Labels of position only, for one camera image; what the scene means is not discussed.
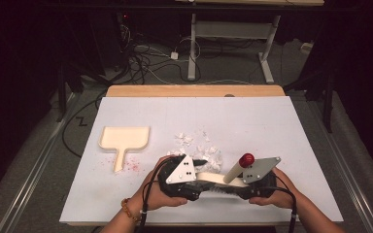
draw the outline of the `bracelet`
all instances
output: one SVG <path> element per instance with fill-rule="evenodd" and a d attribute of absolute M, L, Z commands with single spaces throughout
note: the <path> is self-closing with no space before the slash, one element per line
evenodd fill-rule
<path fill-rule="evenodd" d="M 137 218 L 136 216 L 133 216 L 129 210 L 128 210 L 128 207 L 126 206 L 126 203 L 128 203 L 129 201 L 129 198 L 124 198 L 121 202 L 120 202 L 120 205 L 122 206 L 123 210 L 126 212 L 126 214 L 128 215 L 129 218 L 132 218 L 132 220 L 134 222 L 138 222 L 140 219 Z"/>

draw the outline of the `metal bracket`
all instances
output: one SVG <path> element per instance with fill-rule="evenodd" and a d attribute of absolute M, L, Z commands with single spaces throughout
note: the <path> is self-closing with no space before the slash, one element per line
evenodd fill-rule
<path fill-rule="evenodd" d="M 280 162 L 280 157 L 256 159 L 253 165 L 244 170 L 242 181 L 244 183 L 257 182 L 264 178 Z"/>
<path fill-rule="evenodd" d="M 166 179 L 166 183 L 187 183 L 196 180 L 192 157 L 187 155 Z"/>

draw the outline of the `red joystick knob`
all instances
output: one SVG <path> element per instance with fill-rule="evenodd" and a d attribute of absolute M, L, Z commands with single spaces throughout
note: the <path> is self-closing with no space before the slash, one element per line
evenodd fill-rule
<path fill-rule="evenodd" d="M 255 158 L 251 153 L 245 153 L 239 159 L 239 165 L 243 168 L 247 168 L 255 162 Z"/>

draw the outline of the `person's left hand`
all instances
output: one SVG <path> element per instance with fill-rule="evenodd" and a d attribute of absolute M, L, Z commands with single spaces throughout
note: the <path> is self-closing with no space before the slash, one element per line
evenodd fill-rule
<path fill-rule="evenodd" d="M 139 204 L 141 204 L 142 209 L 142 203 L 143 203 L 143 189 L 144 186 L 151 181 L 151 177 L 153 176 L 153 172 L 157 168 L 157 166 L 166 158 L 171 157 L 171 155 L 161 157 L 158 162 L 156 163 L 155 167 L 152 171 L 148 173 L 148 175 L 145 177 L 144 181 L 142 182 L 139 189 L 136 191 L 136 193 L 131 197 L 130 202 L 134 203 L 136 202 L 139 208 Z M 159 183 L 157 182 L 157 177 L 154 179 L 156 182 L 153 183 L 153 186 L 151 188 L 150 197 L 148 198 L 148 210 L 153 211 L 156 209 L 159 209 L 161 207 L 177 207 L 181 206 L 187 203 L 187 199 L 184 197 L 169 197 L 165 193 L 163 193 L 160 190 Z"/>

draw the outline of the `white board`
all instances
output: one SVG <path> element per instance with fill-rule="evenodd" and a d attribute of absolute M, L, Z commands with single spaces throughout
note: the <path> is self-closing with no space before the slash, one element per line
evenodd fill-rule
<path fill-rule="evenodd" d="M 147 146 L 129 152 L 117 173 L 115 153 L 98 146 L 104 126 L 151 128 Z M 182 145 L 176 137 L 180 133 L 193 141 Z M 120 201 L 133 195 L 159 157 L 168 151 L 195 153 L 209 147 L 219 150 L 223 174 L 246 152 L 255 159 L 280 156 L 278 168 L 331 220 L 343 221 L 289 97 L 105 97 L 60 222 L 110 221 Z M 182 207 L 149 212 L 147 224 L 278 224 L 289 219 L 290 210 L 203 192 Z"/>

